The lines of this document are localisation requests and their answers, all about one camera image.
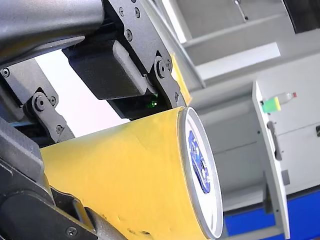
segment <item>yellow can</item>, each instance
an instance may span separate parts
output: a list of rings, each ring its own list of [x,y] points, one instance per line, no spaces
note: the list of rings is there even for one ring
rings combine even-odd
[[[80,199],[128,240],[205,240],[222,233],[217,169],[191,107],[41,152],[50,185]]]

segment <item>blue label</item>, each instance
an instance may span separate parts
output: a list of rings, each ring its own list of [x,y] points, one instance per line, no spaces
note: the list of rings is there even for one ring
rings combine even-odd
[[[194,136],[194,133],[189,133],[189,147],[192,160],[193,170],[205,194],[210,193],[210,179],[207,164],[201,154],[199,145]]]

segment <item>yellow paper wrap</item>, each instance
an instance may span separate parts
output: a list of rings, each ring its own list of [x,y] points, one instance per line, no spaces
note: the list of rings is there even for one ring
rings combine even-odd
[[[41,150],[51,186],[128,240],[204,240],[178,137],[182,107]]]

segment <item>machine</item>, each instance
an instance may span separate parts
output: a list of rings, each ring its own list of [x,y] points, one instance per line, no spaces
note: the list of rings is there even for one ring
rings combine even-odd
[[[185,106],[172,59],[143,6],[8,0],[0,19],[0,239],[124,239],[103,216],[49,186],[40,148],[74,135],[32,58],[62,49],[92,93],[122,118]]]

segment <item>black clamp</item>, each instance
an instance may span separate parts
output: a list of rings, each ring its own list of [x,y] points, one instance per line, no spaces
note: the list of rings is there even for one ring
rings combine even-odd
[[[52,141],[57,143],[67,126],[66,120],[57,113],[52,102],[43,92],[36,92],[28,103],[31,111],[45,128]]]

